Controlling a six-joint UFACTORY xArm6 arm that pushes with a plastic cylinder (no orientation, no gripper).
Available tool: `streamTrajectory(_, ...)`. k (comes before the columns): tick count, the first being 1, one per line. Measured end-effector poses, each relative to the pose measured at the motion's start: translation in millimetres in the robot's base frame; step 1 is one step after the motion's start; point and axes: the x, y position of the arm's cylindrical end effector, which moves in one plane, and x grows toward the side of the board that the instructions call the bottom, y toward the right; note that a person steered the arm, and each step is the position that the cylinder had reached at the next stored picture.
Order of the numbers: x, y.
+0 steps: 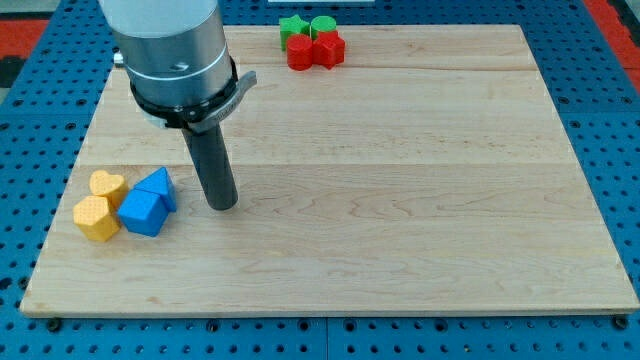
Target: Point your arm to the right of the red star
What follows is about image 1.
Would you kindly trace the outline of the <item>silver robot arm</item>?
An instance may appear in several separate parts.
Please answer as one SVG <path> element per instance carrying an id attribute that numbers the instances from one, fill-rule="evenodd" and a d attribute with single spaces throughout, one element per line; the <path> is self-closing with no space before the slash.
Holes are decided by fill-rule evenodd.
<path id="1" fill-rule="evenodd" d="M 131 92 L 162 128 L 203 133 L 228 117 L 257 84 L 239 76 L 216 0 L 100 0 Z"/>

